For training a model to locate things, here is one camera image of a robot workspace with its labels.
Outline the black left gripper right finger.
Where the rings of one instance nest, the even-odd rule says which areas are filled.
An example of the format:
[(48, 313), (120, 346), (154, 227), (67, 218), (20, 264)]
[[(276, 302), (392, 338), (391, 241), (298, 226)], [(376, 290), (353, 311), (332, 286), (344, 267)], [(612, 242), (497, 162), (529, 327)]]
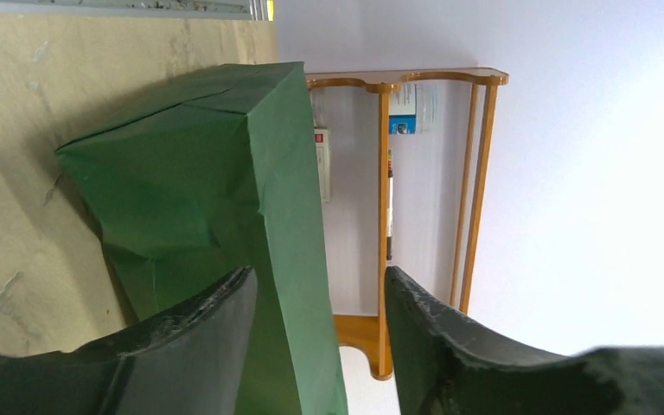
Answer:
[(664, 414), (664, 347), (548, 352), (480, 324), (397, 266), (385, 294), (404, 414)]

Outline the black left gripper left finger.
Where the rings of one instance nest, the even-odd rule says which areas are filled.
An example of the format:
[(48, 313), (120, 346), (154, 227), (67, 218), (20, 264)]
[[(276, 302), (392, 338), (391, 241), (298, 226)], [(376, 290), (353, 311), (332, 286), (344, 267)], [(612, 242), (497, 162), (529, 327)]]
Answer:
[(243, 267), (74, 351), (0, 354), (0, 414), (231, 414), (256, 297)]

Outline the green brown paper bag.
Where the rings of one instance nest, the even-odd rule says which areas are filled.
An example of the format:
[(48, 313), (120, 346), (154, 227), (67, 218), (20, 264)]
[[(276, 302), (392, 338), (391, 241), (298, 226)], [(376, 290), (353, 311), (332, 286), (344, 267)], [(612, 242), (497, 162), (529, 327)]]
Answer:
[(184, 74), (55, 155), (147, 318), (250, 266), (258, 296), (238, 414), (348, 410), (303, 64)]

